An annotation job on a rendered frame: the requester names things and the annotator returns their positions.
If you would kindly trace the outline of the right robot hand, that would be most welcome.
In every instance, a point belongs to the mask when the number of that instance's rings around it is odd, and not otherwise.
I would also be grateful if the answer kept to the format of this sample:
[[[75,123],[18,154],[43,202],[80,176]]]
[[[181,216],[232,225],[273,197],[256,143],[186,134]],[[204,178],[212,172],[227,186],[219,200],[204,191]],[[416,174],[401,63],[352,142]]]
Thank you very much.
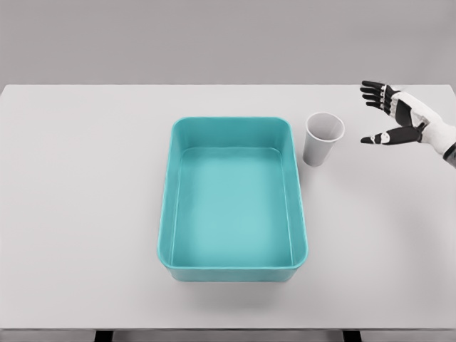
[[[397,128],[362,138],[363,144],[401,145],[417,142],[429,144],[435,149],[437,127],[445,122],[433,109],[411,94],[384,83],[363,81],[360,91],[367,106],[383,111],[399,124]]]

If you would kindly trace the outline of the white paper cup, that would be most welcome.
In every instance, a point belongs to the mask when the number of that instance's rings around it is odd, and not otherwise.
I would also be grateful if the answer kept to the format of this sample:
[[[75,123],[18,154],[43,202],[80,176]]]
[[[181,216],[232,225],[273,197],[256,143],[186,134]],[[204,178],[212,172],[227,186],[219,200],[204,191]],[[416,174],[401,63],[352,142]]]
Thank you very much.
[[[345,125],[336,115],[314,113],[306,120],[303,161],[312,167],[321,166],[333,146],[345,135]]]

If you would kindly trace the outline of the teal plastic basket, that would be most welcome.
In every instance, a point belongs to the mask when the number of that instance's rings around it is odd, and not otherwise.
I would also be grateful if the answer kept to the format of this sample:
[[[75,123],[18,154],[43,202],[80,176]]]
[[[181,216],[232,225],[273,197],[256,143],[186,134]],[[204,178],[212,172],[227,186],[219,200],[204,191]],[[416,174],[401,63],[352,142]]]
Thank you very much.
[[[157,256],[178,281],[283,282],[309,247],[290,124],[186,117],[171,129]]]

